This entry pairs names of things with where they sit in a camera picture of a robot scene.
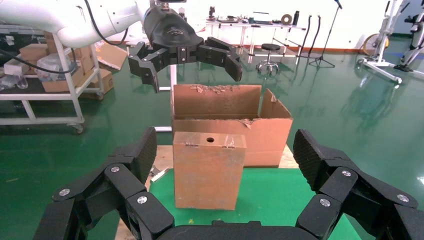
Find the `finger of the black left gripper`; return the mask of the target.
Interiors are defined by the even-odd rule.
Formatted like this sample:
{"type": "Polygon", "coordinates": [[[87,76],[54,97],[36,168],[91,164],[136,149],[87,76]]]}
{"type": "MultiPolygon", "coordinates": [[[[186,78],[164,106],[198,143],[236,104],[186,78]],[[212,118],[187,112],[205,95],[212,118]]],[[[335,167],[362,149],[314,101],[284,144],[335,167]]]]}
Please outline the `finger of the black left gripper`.
{"type": "Polygon", "coordinates": [[[227,42],[208,37],[203,45],[198,46],[198,61],[222,67],[235,82],[240,82],[243,67],[240,64],[240,56],[236,53],[236,50],[235,46],[227,42]]]}
{"type": "Polygon", "coordinates": [[[154,92],[158,93],[158,72],[169,65],[169,50],[154,49],[145,42],[138,42],[129,51],[128,64],[131,74],[140,77],[144,85],[152,86],[154,92]]]}

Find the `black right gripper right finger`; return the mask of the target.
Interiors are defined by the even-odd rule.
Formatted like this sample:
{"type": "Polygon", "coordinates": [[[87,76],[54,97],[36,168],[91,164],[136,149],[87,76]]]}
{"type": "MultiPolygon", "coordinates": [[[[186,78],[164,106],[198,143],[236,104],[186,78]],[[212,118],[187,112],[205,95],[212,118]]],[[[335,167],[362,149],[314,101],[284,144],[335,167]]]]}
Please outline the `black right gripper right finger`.
{"type": "Polygon", "coordinates": [[[330,237],[341,216],[354,218],[377,240],[421,240],[424,213],[410,194],[359,169],[341,150],[297,130],[293,157],[314,196],[296,227],[318,240],[330,237]]]}

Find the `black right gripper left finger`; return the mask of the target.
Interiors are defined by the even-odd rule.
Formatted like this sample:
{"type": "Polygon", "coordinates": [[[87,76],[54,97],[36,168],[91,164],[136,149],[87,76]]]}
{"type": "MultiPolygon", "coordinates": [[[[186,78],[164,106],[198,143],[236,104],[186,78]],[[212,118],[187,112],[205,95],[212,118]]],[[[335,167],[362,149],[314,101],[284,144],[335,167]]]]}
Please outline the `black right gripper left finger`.
{"type": "Polygon", "coordinates": [[[104,215],[116,211],[137,240],[157,240],[175,220],[146,188],[156,155],[156,130],[148,127],[138,141],[116,148],[98,168],[58,188],[34,239],[85,240],[104,215]]]}

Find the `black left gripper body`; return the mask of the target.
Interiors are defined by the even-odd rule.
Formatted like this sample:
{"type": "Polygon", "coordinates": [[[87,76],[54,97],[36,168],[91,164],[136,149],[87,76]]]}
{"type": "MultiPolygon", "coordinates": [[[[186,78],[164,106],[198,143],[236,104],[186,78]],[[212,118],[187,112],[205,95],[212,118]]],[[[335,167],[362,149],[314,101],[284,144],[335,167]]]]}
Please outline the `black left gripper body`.
{"type": "Polygon", "coordinates": [[[204,39],[173,9],[149,8],[144,15],[143,28],[154,50],[167,50],[170,64],[198,61],[197,50],[204,39]]]}

